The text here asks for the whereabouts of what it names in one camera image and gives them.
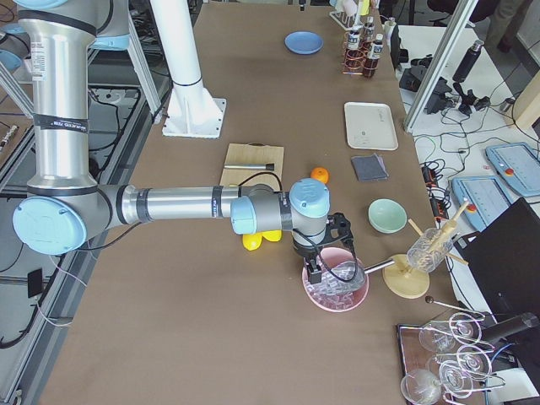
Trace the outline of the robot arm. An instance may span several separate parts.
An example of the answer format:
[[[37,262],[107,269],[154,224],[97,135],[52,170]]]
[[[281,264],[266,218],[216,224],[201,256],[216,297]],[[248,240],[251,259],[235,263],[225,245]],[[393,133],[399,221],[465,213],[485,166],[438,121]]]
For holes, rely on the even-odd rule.
[[[89,48],[129,47],[125,1],[21,1],[19,22],[30,36],[36,173],[28,197],[13,213],[13,228],[30,249],[61,255],[123,224],[160,219],[228,218],[235,233],[287,230],[305,262],[307,277],[321,281],[323,246],[352,248],[349,222],[330,213],[320,181],[297,181],[287,192],[268,186],[166,189],[99,184],[89,173]]]

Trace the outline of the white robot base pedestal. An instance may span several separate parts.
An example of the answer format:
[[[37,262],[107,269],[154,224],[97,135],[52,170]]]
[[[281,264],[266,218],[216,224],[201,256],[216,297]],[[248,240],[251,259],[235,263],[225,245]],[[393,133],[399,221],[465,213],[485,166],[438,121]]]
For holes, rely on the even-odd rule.
[[[156,0],[151,7],[173,84],[163,134],[218,138],[226,100],[212,97],[203,84],[187,2]]]

